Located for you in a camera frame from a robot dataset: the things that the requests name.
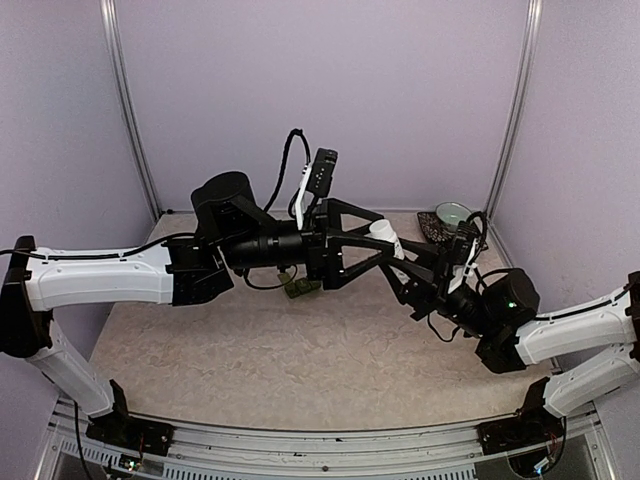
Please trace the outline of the white pill bottle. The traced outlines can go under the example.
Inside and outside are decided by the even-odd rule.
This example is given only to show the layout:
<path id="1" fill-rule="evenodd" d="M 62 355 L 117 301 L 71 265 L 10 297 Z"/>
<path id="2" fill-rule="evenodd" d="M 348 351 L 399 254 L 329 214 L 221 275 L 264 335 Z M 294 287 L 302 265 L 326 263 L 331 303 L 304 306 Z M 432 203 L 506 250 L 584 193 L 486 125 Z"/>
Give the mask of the white pill bottle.
<path id="1" fill-rule="evenodd" d="M 387 219 L 379 219 L 369 225 L 369 238 L 385 241 L 394 247 L 394 257 L 399 260 L 405 259 L 405 253 L 400 239 L 394 230 L 391 222 Z"/>

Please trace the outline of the green pill organizer box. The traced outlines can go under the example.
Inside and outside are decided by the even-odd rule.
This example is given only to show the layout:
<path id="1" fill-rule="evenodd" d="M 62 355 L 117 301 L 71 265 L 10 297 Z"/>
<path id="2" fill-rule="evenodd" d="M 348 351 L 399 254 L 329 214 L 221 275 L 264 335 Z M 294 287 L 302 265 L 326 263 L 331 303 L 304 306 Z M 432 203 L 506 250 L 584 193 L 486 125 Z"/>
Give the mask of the green pill organizer box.
<path id="1" fill-rule="evenodd" d="M 321 288 L 322 283 L 317 280 L 309 280 L 307 277 L 298 278 L 296 275 L 282 272 L 278 279 L 286 296 L 295 299 L 310 294 Z"/>

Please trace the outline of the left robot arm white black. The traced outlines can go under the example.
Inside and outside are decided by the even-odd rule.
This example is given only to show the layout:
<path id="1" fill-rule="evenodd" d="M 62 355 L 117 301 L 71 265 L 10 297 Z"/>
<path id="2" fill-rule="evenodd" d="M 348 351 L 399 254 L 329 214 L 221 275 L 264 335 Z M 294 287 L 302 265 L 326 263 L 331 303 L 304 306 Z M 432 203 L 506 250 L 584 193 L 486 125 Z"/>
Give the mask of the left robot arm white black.
<path id="1" fill-rule="evenodd" d="M 194 232 L 170 234 L 130 250 L 60 251 L 19 238 L 1 286 L 1 350 L 22 358 L 70 397 L 89 421 L 90 438 L 164 450 L 169 424 L 131 415 L 123 389 L 101 377 L 72 347 L 53 312 L 93 303 L 206 304 L 256 268 L 304 267 L 335 290 L 372 268 L 395 266 L 401 243 L 381 215 L 329 195 L 338 155 L 308 153 L 295 216 L 274 218 L 259 206 L 240 171 L 214 176 L 191 196 Z"/>

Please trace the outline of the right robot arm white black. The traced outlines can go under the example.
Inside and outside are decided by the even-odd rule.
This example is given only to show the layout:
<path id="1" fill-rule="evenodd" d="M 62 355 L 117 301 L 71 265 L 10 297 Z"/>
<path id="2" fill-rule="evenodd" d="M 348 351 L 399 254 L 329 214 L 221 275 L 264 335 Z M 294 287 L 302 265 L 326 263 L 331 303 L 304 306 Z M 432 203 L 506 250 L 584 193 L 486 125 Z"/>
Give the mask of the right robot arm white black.
<path id="1" fill-rule="evenodd" d="M 455 331 L 477 339 L 475 353 L 493 373 L 525 370 L 553 357 L 598 348 L 595 356 L 559 375 L 532 384 L 511 433 L 523 444 L 535 442 L 551 419 L 606 395 L 639 377 L 639 275 L 612 293 L 573 308 L 539 313 L 540 296 L 520 268 L 495 270 L 497 280 L 476 286 L 476 240 L 447 250 L 394 239 L 381 268 L 398 300 L 416 320 L 432 313 L 451 321 Z"/>

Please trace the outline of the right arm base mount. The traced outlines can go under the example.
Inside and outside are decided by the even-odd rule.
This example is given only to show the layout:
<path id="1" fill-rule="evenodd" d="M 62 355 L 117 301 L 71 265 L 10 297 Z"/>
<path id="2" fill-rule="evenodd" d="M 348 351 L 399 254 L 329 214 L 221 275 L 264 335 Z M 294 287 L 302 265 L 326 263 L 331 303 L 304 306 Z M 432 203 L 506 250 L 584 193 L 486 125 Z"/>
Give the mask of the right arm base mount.
<path id="1" fill-rule="evenodd" d="M 524 419 L 510 417 L 483 422 L 477 426 L 479 442 L 484 455 L 492 455 L 529 447 L 564 435 L 563 421 L 549 419 Z"/>

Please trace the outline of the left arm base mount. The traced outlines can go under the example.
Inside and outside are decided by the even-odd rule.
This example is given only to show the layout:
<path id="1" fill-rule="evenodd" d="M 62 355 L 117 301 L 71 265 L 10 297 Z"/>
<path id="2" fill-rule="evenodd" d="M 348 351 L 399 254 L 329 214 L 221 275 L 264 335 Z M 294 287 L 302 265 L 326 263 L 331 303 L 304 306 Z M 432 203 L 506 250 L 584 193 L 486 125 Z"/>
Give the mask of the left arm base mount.
<path id="1" fill-rule="evenodd" d="M 86 435 L 108 445 L 165 457 L 168 455 L 174 431 L 174 427 L 168 423 L 112 412 L 105 416 L 89 418 Z"/>

